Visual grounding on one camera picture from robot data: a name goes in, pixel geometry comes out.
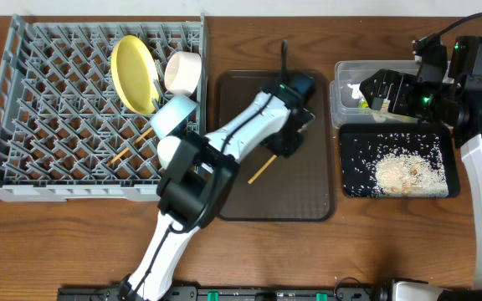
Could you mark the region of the pink white bowl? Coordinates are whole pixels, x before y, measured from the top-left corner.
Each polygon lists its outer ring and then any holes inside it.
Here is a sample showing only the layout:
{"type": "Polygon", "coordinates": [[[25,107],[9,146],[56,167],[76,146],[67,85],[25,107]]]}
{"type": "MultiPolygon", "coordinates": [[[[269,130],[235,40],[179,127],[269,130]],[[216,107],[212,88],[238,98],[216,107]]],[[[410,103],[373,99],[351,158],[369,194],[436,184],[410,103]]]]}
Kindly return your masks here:
{"type": "Polygon", "coordinates": [[[167,63],[164,83],[173,94],[192,95],[196,90],[203,68],[199,54],[176,52],[167,63]]]}

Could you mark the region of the leftover rice pile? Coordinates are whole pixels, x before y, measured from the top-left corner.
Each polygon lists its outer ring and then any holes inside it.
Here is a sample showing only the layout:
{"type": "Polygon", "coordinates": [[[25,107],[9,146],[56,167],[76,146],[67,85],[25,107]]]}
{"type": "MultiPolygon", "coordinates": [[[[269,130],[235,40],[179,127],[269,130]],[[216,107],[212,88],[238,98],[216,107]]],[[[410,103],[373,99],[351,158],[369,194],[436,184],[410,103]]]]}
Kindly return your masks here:
{"type": "Polygon", "coordinates": [[[345,134],[341,166],[349,196],[449,195],[440,139],[433,133],[345,134]]]}

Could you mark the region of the white cup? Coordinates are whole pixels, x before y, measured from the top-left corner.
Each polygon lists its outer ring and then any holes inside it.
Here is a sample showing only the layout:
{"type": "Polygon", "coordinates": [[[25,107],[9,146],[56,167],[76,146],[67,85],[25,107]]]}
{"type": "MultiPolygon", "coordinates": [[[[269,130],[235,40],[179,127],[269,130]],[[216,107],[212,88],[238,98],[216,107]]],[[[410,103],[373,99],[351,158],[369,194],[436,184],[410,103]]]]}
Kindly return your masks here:
{"type": "Polygon", "coordinates": [[[157,156],[163,169],[166,170],[168,168],[180,143],[181,139],[174,135],[166,136],[159,141],[157,145],[157,156]]]}

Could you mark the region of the white napkin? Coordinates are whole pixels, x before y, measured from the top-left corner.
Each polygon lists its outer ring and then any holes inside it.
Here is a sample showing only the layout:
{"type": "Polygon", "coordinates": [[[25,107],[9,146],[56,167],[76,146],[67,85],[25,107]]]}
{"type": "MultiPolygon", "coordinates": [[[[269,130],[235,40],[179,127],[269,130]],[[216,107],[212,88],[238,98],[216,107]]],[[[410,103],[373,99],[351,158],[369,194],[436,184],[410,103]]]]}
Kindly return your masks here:
{"type": "Polygon", "coordinates": [[[351,89],[351,97],[362,101],[364,99],[363,93],[360,91],[359,84],[348,84],[347,87],[351,89]]]}

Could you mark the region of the yellow plate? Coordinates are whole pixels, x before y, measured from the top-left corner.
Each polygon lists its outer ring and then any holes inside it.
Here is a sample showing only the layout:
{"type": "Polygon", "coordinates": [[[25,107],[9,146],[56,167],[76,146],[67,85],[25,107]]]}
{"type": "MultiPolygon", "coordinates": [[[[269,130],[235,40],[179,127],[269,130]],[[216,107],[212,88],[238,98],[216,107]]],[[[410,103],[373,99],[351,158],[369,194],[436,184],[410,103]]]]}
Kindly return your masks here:
{"type": "Polygon", "coordinates": [[[156,111],[152,101],[159,100],[156,65],[148,47],[136,36],[126,35],[111,53],[110,71],[115,92],[132,112],[150,115],[156,111]]]}

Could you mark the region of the green orange snack wrapper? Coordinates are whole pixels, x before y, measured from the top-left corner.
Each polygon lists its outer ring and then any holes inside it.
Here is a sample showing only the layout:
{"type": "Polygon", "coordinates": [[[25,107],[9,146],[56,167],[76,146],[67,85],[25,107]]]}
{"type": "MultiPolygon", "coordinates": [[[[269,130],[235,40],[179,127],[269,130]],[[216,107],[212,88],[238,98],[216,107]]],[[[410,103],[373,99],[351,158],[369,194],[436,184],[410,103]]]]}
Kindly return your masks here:
{"type": "Polygon", "coordinates": [[[369,106],[368,106],[367,101],[366,101],[365,99],[361,98],[361,99],[359,100],[359,103],[358,103],[358,108],[359,108],[359,109],[368,109],[369,106]]]}

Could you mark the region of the light blue bowl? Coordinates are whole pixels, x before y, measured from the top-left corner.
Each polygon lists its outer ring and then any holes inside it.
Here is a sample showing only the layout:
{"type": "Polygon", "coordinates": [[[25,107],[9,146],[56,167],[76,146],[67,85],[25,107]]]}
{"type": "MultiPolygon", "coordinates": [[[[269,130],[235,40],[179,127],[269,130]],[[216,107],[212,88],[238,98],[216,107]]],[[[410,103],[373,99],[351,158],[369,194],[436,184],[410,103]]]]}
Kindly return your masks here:
{"type": "Polygon", "coordinates": [[[195,109],[197,102],[185,95],[176,95],[166,102],[152,117],[150,124],[162,140],[170,135],[195,109]]]}

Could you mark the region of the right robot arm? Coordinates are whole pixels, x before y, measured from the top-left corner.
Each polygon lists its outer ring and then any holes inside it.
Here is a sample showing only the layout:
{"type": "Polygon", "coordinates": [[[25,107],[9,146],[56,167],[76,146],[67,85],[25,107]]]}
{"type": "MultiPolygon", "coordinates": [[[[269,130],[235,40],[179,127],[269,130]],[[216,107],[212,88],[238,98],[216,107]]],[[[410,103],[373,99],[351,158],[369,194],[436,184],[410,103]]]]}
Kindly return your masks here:
{"type": "Polygon", "coordinates": [[[451,54],[433,34],[413,42],[420,59],[415,75],[380,69],[359,86],[368,106],[383,102],[395,115],[443,123],[453,129],[454,144],[469,178],[476,236],[476,264],[471,289],[434,287],[395,278],[379,289],[377,300],[482,300],[482,37],[458,36],[451,54]]]}

